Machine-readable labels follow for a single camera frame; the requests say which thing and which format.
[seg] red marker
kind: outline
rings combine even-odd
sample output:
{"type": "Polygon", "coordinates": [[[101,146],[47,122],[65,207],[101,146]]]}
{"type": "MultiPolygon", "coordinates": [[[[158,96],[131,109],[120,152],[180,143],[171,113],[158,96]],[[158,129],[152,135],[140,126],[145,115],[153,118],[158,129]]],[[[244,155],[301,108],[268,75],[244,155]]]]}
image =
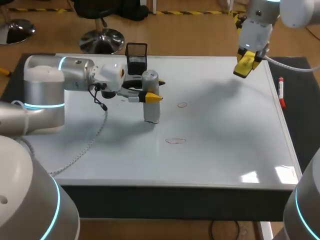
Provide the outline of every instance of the red marker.
{"type": "Polygon", "coordinates": [[[284,99],[284,78],[283,77],[279,78],[278,97],[279,97],[279,102],[280,102],[281,108],[283,110],[286,109],[286,103],[285,103],[285,99],[284,99]]]}

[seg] power cord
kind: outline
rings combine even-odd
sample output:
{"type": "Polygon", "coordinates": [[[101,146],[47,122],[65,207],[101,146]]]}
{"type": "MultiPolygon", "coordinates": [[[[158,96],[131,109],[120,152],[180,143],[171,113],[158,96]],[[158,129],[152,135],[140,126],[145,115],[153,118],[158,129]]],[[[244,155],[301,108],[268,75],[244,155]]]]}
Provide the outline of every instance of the power cord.
{"type": "MultiPolygon", "coordinates": [[[[213,233],[212,233],[212,227],[213,227],[214,223],[215,223],[215,221],[212,220],[209,224],[209,238],[210,238],[210,240],[215,240],[213,233]]],[[[235,240],[238,240],[239,235],[240,235],[240,225],[239,225],[238,221],[234,221],[234,223],[237,228],[237,234],[236,234],[235,240]]]]}
{"type": "Polygon", "coordinates": [[[268,56],[264,56],[264,59],[267,60],[268,62],[272,63],[272,64],[278,65],[279,67],[282,67],[282,68],[285,68],[285,69],[289,69],[289,70],[292,70],[292,71],[296,71],[296,72],[301,72],[301,73],[311,73],[311,72],[314,72],[314,71],[317,71],[317,70],[320,69],[320,65],[318,65],[316,67],[313,67],[313,68],[304,69],[304,68],[296,68],[296,67],[293,67],[293,66],[285,65],[285,64],[283,64],[281,62],[273,60],[272,58],[270,58],[268,56]]]}
{"type": "Polygon", "coordinates": [[[316,39],[318,39],[320,41],[320,38],[317,37],[307,26],[305,27],[305,29],[307,29],[307,31],[312,35],[314,36],[316,39]]]}
{"type": "MultiPolygon", "coordinates": [[[[82,150],[82,152],[80,152],[72,161],[70,161],[69,163],[67,163],[66,165],[64,165],[63,167],[60,167],[58,168],[57,170],[54,170],[54,171],[48,171],[48,174],[52,175],[52,176],[55,176],[61,172],[63,172],[64,170],[66,170],[67,168],[69,168],[70,166],[72,166],[73,164],[75,164],[91,147],[92,145],[95,143],[97,137],[101,134],[102,130],[104,129],[105,125],[106,125],[106,122],[107,122],[107,119],[108,119],[108,108],[107,106],[102,103],[101,101],[99,101],[97,99],[97,93],[98,91],[100,90],[104,90],[106,89],[107,85],[105,83],[103,84],[100,84],[100,83],[93,83],[91,84],[89,87],[88,87],[88,91],[90,93],[90,95],[93,97],[94,99],[94,103],[95,104],[99,104],[99,106],[104,110],[104,120],[99,128],[99,130],[97,131],[97,133],[95,134],[95,136],[92,138],[92,140],[86,145],[86,147],[84,148],[84,150],[82,150]],[[94,95],[92,94],[91,92],[91,87],[92,86],[95,86],[94,87],[94,95]]],[[[15,103],[18,103],[21,105],[21,107],[25,110],[25,105],[21,102],[21,101],[13,101],[12,104],[15,104],[15,103]]],[[[27,130],[28,130],[28,126],[29,126],[29,117],[28,117],[28,112],[26,111],[26,120],[25,120],[25,130],[24,130],[24,133],[23,135],[25,135],[27,133],[27,130]]],[[[23,142],[28,148],[29,148],[29,151],[30,151],[30,154],[32,156],[35,156],[35,149],[34,147],[32,146],[32,144],[27,140],[25,139],[24,137],[21,137],[21,138],[16,138],[15,139],[17,142],[19,142],[21,144],[21,142],[23,142]]]]}

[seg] floor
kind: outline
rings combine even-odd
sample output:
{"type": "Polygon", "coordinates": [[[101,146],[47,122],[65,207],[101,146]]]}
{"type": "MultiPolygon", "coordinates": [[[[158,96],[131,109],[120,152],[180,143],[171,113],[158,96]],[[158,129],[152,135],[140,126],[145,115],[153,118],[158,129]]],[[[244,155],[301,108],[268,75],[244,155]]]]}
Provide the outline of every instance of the floor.
{"type": "MultiPolygon", "coordinates": [[[[157,9],[218,11],[223,0],[158,0],[157,9]]],[[[11,8],[69,8],[65,0],[16,0],[11,8]]],[[[234,6],[243,10],[241,4],[234,6]]],[[[12,12],[12,18],[28,19],[36,26],[27,41],[0,46],[0,67],[13,71],[22,53],[80,53],[80,37],[95,28],[93,20],[78,18],[73,12],[12,12]]],[[[149,55],[235,56],[238,35],[232,17],[227,15],[150,15],[142,22],[118,16],[106,18],[109,27],[124,34],[126,42],[148,43],[149,55]]],[[[320,27],[309,28],[320,37],[320,27]]],[[[305,28],[290,29],[279,20],[275,25],[269,56],[305,56],[312,67],[320,63],[320,41],[305,28]]],[[[320,83],[320,72],[315,76],[320,83]]],[[[8,80],[0,76],[0,94],[8,80]]],[[[208,240],[209,221],[182,220],[104,220],[81,222],[80,240],[184,239],[208,240]]],[[[255,240],[254,224],[240,222],[239,240],[255,240]]],[[[281,223],[272,223],[276,233],[281,223]]],[[[234,240],[235,224],[218,221],[213,226],[215,240],[234,240]]]]}

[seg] metal stand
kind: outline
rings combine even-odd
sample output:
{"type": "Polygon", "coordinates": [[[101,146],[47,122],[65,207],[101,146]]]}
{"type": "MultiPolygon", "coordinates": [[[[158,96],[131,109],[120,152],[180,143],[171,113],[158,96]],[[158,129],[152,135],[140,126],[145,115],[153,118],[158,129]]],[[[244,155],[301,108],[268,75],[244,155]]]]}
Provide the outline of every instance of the metal stand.
{"type": "Polygon", "coordinates": [[[5,24],[0,26],[0,45],[10,45],[23,42],[31,37],[35,31],[35,26],[25,19],[10,19],[8,10],[0,6],[5,24]]]}
{"type": "Polygon", "coordinates": [[[96,29],[80,39],[80,48],[85,54],[114,54],[125,45],[125,37],[117,30],[104,28],[101,19],[95,20],[96,29]]]}

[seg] table surface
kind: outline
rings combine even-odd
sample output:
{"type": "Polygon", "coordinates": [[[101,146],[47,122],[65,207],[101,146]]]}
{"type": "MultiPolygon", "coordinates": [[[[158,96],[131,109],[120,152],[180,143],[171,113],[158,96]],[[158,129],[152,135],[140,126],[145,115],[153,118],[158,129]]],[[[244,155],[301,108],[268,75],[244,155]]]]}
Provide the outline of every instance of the table surface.
{"type": "MultiPolygon", "coordinates": [[[[123,56],[86,57],[100,67],[126,63],[123,56]]],[[[62,185],[293,189],[300,169],[268,63],[246,79],[230,72],[235,64],[235,57],[149,56],[148,68],[166,81],[160,123],[143,121],[141,103],[99,96],[109,109],[105,128],[55,178],[62,185]],[[184,143],[168,143],[172,139],[184,143]]],[[[64,129],[27,138],[52,171],[85,148],[103,119],[87,92],[66,91],[64,129]]]]}

